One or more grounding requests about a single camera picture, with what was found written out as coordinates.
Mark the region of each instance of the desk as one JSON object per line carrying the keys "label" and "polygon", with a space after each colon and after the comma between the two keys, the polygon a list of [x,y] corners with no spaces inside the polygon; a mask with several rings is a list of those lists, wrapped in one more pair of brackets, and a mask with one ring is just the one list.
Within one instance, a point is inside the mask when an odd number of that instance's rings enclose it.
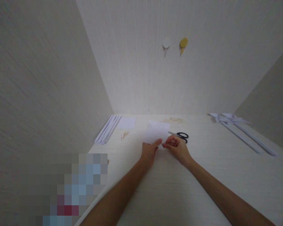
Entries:
{"label": "desk", "polygon": [[[246,129],[279,153],[256,154],[220,123],[207,115],[136,116],[135,129],[121,140],[116,129],[107,144],[94,144],[89,153],[108,153],[108,183],[80,218],[137,162],[148,120],[170,123],[170,131],[189,135],[191,156],[210,174],[276,225],[283,225],[283,149]],[[154,164],[127,205],[118,225],[230,225],[195,177],[165,149],[158,149]]]}

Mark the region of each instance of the black scissors handle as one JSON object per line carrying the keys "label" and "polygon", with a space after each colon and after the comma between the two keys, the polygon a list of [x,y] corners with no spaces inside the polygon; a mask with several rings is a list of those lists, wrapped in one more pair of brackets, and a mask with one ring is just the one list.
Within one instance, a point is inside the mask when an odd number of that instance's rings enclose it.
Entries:
{"label": "black scissors handle", "polygon": [[184,132],[178,132],[178,133],[177,133],[177,136],[180,137],[181,139],[185,140],[186,143],[188,143],[187,138],[189,138],[189,135],[187,135],[186,133],[184,133]]}

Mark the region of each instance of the white wall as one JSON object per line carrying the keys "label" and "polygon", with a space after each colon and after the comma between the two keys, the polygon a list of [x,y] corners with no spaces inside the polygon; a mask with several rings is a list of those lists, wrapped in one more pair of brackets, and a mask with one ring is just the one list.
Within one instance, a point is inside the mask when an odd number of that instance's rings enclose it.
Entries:
{"label": "white wall", "polygon": [[76,3],[0,1],[0,225],[25,225],[23,157],[87,153],[111,114]]}
{"label": "white wall", "polygon": [[234,112],[283,53],[283,0],[76,2],[115,113]]}
{"label": "white wall", "polygon": [[236,114],[283,148],[283,54],[239,106]]}

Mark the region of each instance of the scissors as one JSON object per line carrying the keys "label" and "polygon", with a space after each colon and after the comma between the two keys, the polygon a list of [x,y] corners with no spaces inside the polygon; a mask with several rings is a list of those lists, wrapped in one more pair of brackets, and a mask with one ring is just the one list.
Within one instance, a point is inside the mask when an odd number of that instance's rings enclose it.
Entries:
{"label": "scissors", "polygon": [[172,135],[175,135],[175,136],[178,136],[178,137],[180,137],[181,139],[183,139],[183,140],[185,140],[185,142],[186,143],[188,143],[188,141],[187,141],[187,138],[189,138],[189,135],[187,135],[186,133],[183,133],[183,132],[179,132],[179,133],[172,133],[172,132],[168,132],[169,134],[172,134]]}

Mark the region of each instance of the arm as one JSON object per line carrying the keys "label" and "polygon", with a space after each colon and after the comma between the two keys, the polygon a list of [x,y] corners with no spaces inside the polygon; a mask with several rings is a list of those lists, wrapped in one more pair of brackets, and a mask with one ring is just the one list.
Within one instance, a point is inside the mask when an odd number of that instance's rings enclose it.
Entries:
{"label": "arm", "polygon": [[144,175],[153,164],[157,146],[162,142],[157,140],[154,144],[142,144],[142,153],[139,161],[133,168],[95,205],[81,226],[116,225],[124,212],[129,200],[141,182]]}
{"label": "arm", "polygon": [[255,208],[209,174],[190,155],[184,140],[170,136],[163,144],[196,177],[232,225],[274,225]]}

